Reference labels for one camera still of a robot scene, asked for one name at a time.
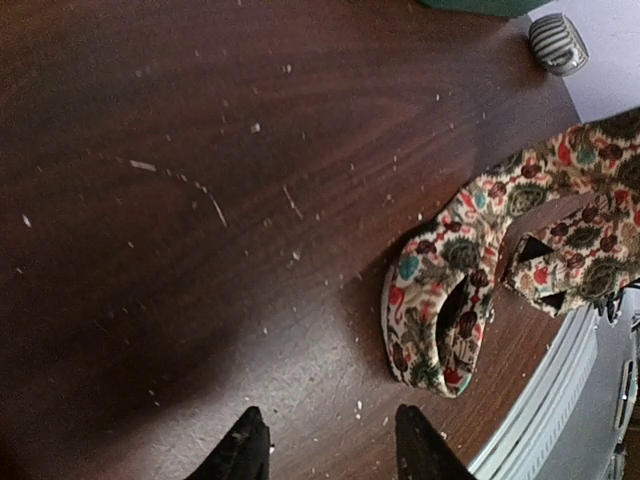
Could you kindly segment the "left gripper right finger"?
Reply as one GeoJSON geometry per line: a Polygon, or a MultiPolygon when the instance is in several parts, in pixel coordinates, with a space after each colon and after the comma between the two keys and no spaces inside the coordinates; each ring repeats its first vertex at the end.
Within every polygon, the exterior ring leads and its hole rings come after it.
{"type": "Polygon", "coordinates": [[[395,445],[400,480],[476,479],[417,406],[398,407],[395,445]]]}

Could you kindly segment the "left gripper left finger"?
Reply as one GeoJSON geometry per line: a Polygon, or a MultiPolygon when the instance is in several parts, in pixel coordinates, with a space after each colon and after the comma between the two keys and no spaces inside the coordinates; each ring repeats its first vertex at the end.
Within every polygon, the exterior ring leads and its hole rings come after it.
{"type": "Polygon", "coordinates": [[[270,429],[250,406],[186,480],[267,480],[270,450],[270,429]]]}

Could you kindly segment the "patterned paisley necktie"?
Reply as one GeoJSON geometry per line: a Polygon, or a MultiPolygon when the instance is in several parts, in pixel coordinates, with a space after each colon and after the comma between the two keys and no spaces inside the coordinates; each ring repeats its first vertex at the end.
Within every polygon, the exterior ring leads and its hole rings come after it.
{"type": "Polygon", "coordinates": [[[381,330],[394,378],[445,398],[475,370],[497,285],[557,317],[639,278],[639,112],[579,124],[462,187],[391,262],[381,330]]]}

